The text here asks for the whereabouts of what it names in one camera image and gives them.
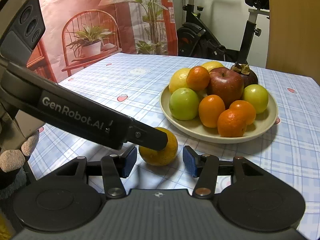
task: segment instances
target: mangosteen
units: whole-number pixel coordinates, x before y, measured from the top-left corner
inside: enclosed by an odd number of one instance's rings
[[[238,63],[235,63],[231,67],[231,70],[240,74],[244,82],[244,88],[249,85],[259,84],[257,75],[255,74],[255,72],[253,72],[253,70],[250,69],[249,65],[247,64],[239,65]]]

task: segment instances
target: fruit plate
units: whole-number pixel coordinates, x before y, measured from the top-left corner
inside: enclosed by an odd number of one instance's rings
[[[175,119],[169,110],[169,100],[171,93],[167,86],[160,95],[160,107],[165,117],[180,131],[190,135],[199,140],[212,142],[212,143],[241,143],[253,140],[266,131],[275,123],[278,117],[278,106],[272,95],[269,93],[269,103],[267,109],[262,114],[257,114],[256,120],[253,124],[247,127],[245,134],[242,137],[225,138],[220,137],[217,128],[205,127],[199,117],[196,117],[190,121],[180,121]]]

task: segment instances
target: printed backdrop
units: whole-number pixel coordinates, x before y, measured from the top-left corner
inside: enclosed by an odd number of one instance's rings
[[[177,55],[172,0],[40,0],[46,31],[27,67],[60,82],[118,52]]]

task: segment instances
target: blue checkered tablecloth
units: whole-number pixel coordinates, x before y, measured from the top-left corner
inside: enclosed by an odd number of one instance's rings
[[[207,143],[177,130],[164,117],[159,105],[160,93],[174,72],[206,61],[118,53],[81,70],[60,85],[150,126],[168,128],[176,135],[179,143],[176,160],[168,166],[153,167],[138,155],[130,177],[123,179],[127,191],[137,187],[187,188],[191,193],[197,180],[185,171],[181,152],[184,145],[221,160],[242,155],[302,193],[306,211],[298,230],[311,240],[317,239],[320,236],[320,87],[312,78],[252,67],[259,83],[276,99],[280,122],[249,142]],[[97,161],[114,152],[120,154],[130,145],[127,143],[116,152],[46,124],[29,164],[39,179],[77,156]],[[90,177],[90,185],[98,192],[103,191],[101,177]],[[228,185],[229,177],[219,177],[216,192]]]

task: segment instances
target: white wall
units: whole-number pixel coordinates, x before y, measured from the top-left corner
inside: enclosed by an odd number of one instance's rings
[[[179,28],[182,0],[173,0],[173,4],[176,27]],[[195,0],[195,12],[196,6],[204,7],[201,19],[220,43],[228,49],[239,50],[250,8],[244,0]],[[250,65],[265,68],[269,40],[269,20],[266,16],[258,16],[257,28],[262,30],[262,34],[260,37],[254,36],[247,61]]]

